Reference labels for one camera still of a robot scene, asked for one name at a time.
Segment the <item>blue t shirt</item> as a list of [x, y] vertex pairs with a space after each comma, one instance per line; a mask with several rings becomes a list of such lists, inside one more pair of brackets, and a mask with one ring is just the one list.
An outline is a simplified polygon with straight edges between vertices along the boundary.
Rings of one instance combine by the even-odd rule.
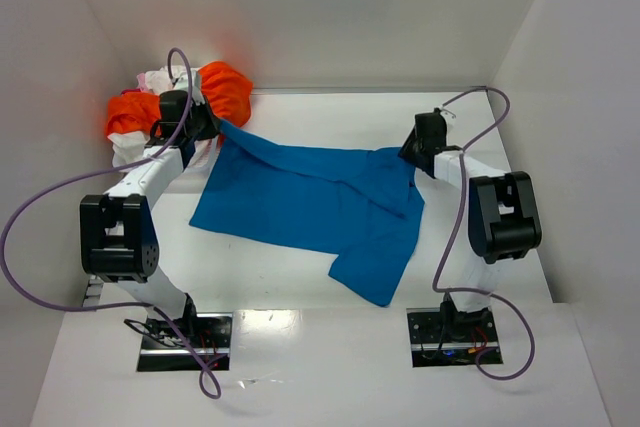
[[334, 255], [330, 278], [391, 304], [424, 200], [398, 148], [276, 144], [223, 122], [225, 140], [190, 220], [202, 230]]

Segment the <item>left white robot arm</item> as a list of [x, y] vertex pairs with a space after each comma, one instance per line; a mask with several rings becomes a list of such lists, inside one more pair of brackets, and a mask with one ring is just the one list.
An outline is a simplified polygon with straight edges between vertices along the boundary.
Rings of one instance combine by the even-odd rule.
[[187, 336], [194, 332], [196, 307], [159, 267], [152, 209], [189, 166], [196, 144], [220, 134], [220, 120], [199, 91], [165, 92], [160, 95], [159, 110], [142, 163], [129, 168], [104, 194], [82, 199], [81, 261], [86, 273], [117, 285], [143, 303], [155, 328], [173, 321]]

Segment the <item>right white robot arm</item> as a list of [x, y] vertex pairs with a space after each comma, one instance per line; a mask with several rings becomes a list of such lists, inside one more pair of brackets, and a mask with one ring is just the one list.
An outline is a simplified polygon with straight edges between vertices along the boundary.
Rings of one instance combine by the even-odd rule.
[[521, 171], [493, 168], [448, 143], [451, 114], [441, 108], [417, 114], [399, 157], [461, 192], [454, 225], [465, 226], [470, 254], [461, 286], [443, 293], [444, 332], [464, 334], [488, 315], [490, 294], [509, 261], [523, 259], [542, 240], [532, 180]]

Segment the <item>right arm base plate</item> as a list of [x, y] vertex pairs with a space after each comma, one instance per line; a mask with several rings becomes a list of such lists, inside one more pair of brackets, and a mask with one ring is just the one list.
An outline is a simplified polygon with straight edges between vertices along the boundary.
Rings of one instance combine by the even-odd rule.
[[407, 324], [413, 368], [503, 363], [494, 316], [489, 308], [455, 313], [446, 323], [440, 308], [408, 309]]

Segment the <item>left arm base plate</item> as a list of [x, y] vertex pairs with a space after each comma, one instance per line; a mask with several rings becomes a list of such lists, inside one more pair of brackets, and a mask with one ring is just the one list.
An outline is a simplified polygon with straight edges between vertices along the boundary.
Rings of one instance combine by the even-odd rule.
[[[147, 319], [141, 322], [126, 319], [124, 323], [142, 337], [137, 362], [138, 372], [200, 369], [185, 343], [164, 321]], [[227, 371], [230, 364], [232, 326], [231, 313], [204, 313], [197, 316], [193, 330], [184, 331], [183, 334], [198, 357], [212, 370]]]

